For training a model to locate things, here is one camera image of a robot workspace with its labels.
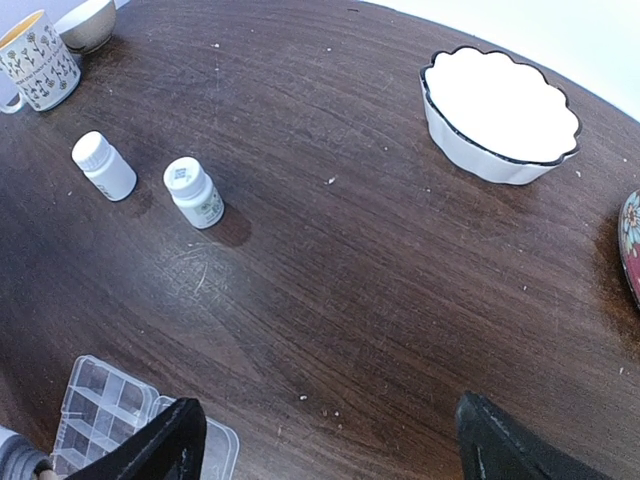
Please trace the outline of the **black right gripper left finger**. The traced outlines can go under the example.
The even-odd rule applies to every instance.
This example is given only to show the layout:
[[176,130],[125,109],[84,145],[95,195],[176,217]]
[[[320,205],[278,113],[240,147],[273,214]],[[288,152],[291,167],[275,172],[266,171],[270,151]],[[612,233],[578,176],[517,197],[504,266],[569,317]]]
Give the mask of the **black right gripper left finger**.
[[201,476],[207,422],[200,402],[179,398],[117,449],[72,479],[194,479]]

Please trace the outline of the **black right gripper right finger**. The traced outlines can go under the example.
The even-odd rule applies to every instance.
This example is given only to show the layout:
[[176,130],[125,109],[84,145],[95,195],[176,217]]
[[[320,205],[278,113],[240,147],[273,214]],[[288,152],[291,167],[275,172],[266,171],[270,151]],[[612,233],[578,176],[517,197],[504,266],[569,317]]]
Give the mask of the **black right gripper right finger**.
[[548,444],[483,395],[465,392],[455,421],[466,479],[607,477]]

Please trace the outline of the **clear plastic pill organizer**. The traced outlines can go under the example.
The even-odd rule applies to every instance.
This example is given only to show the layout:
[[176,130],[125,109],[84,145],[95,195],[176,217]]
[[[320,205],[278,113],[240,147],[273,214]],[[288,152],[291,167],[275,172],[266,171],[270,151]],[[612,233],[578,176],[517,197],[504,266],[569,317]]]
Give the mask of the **clear plastic pill organizer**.
[[65,479],[116,450],[176,400],[93,355],[71,370],[51,452]]

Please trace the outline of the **grey capped vitamin bottle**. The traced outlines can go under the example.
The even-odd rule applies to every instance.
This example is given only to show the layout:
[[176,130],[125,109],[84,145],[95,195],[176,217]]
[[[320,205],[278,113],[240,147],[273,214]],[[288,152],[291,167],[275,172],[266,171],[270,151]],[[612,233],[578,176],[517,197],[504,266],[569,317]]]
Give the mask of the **grey capped vitamin bottle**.
[[56,479],[50,457],[26,437],[1,427],[1,480]]

